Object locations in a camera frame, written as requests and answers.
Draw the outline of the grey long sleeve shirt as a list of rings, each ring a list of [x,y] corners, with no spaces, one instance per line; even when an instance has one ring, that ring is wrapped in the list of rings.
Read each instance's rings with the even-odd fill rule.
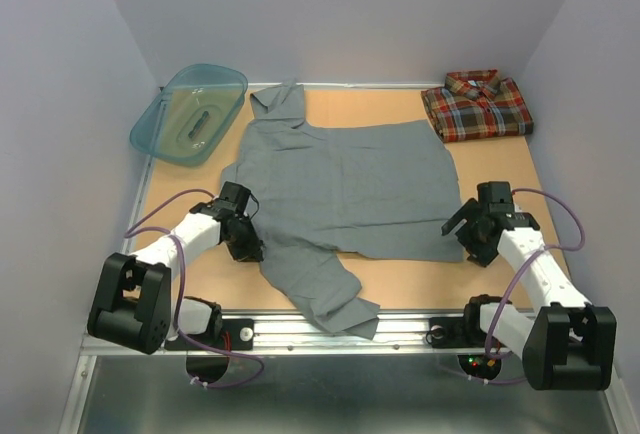
[[[262,275],[321,330],[372,338],[380,308],[360,297],[339,254],[461,261],[461,245],[441,235],[461,205],[452,156],[424,120],[315,127],[294,82],[250,103],[253,119],[222,179],[257,198]]]

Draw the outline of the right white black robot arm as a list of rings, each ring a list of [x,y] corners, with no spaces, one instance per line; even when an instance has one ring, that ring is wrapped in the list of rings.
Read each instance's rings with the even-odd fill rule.
[[[617,320],[569,280],[534,216],[516,207],[504,181],[477,186],[442,226],[455,234],[470,262],[487,267],[501,258],[514,276],[500,296],[469,299],[461,316],[432,322],[426,340],[458,349],[462,377],[499,385],[503,359],[520,359],[523,382],[539,391],[604,391],[611,383]]]

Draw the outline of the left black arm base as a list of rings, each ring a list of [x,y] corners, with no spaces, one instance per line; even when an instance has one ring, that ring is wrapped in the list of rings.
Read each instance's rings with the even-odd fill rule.
[[[252,318],[219,316],[204,333],[189,334],[197,342],[216,349],[252,351],[255,322]]]

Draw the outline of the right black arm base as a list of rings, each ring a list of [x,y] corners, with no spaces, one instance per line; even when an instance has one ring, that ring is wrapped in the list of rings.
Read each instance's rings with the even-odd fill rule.
[[[480,308],[499,301],[498,296],[482,294],[471,297],[459,315],[431,317],[426,342],[436,349],[484,347],[486,333],[480,328]]]

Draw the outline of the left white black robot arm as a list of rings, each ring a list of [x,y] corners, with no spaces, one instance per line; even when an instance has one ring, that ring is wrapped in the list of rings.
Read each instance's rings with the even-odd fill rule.
[[[227,247],[237,262],[263,260],[263,243],[246,209],[251,190],[227,181],[218,196],[194,205],[172,229],[130,254],[105,261],[87,321],[90,336],[152,354],[167,341],[229,346],[218,304],[185,296],[186,268],[205,252]]]

